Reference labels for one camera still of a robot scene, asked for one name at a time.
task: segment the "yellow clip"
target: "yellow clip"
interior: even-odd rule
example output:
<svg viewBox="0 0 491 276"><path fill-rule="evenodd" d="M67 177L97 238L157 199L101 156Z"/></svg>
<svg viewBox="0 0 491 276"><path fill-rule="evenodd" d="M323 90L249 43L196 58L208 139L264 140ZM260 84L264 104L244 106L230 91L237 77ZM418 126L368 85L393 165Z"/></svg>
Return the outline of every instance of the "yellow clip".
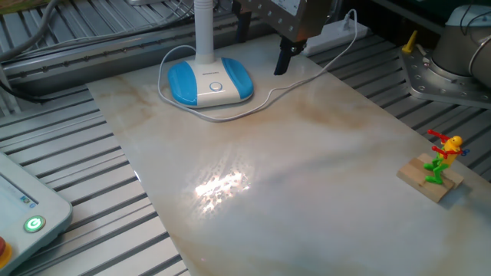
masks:
<svg viewBox="0 0 491 276"><path fill-rule="evenodd" d="M413 31L413 34L411 35L411 37L409 38L409 41L407 42L406 45L404 45L404 47L402 47L402 51L406 54L410 54L413 52L413 49L414 49L414 42L416 42L416 35L417 35L417 31Z"/></svg>

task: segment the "lego figure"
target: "lego figure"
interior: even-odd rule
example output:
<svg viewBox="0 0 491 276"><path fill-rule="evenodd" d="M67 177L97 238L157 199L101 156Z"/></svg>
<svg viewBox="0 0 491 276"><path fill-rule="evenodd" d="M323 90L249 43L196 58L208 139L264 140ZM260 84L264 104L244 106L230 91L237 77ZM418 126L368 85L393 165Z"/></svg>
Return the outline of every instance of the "lego figure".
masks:
<svg viewBox="0 0 491 276"><path fill-rule="evenodd" d="M457 155L461 154L465 156L469 150L462 151L460 146L462 145L462 138L460 136L454 136L452 138L435 132L433 130L428 130L428 133L437 136L441 139L443 147L441 149L436 146L432 146L431 149L437 152L437 157L432 161L432 163L425 163L423 167L428 170L433 170L434 176L427 176L426 181L442 184L442 178L440 174L447 168L452 166L453 161Z"/></svg>

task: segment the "white device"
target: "white device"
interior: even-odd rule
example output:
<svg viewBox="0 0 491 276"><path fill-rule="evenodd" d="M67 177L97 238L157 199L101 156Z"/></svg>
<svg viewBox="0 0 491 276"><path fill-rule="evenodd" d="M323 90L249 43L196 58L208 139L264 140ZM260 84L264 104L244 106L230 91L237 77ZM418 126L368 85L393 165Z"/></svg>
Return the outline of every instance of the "white device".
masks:
<svg viewBox="0 0 491 276"><path fill-rule="evenodd" d="M246 69L213 52L213 0L195 0L196 58L172 66L167 73L173 98L185 107L234 104L252 96Z"/></svg>
<svg viewBox="0 0 491 276"><path fill-rule="evenodd" d="M71 213L69 202L0 153L0 276L53 241Z"/></svg>
<svg viewBox="0 0 491 276"><path fill-rule="evenodd" d="M356 32L357 38L367 36L368 28L349 18L324 25L320 35L307 40L307 46L303 50L304 56L314 54L341 46L353 40Z"/></svg>

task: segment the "wooden block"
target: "wooden block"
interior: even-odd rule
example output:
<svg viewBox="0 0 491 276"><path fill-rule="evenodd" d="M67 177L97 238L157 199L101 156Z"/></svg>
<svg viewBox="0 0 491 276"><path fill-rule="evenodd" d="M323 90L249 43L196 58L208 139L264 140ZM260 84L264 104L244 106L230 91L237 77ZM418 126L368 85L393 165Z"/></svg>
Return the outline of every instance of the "wooden block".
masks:
<svg viewBox="0 0 491 276"><path fill-rule="evenodd" d="M433 158L426 153L421 154L418 157L419 160L423 161L424 163L431 163L433 161ZM463 176L460 174L454 172L452 169L445 169L442 171L442 176L453 182L455 185L453 186L454 189L456 189L460 184L463 182Z"/></svg>
<svg viewBox="0 0 491 276"><path fill-rule="evenodd" d="M425 176L432 176L433 172L424 169L423 164L423 161L414 158L397 172L397 177L420 191L427 198L434 202L439 202L455 186L455 184L443 176L442 185L427 182Z"/></svg>

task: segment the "yellow toy head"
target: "yellow toy head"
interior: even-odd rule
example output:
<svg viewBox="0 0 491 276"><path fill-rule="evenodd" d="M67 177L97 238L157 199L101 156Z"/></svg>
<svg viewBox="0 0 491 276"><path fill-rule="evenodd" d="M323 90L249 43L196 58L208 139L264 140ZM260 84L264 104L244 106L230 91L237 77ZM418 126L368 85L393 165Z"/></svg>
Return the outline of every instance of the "yellow toy head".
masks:
<svg viewBox="0 0 491 276"><path fill-rule="evenodd" d="M462 145L462 138L460 136L454 136L448 139L447 142L453 147L458 148L460 145Z"/></svg>

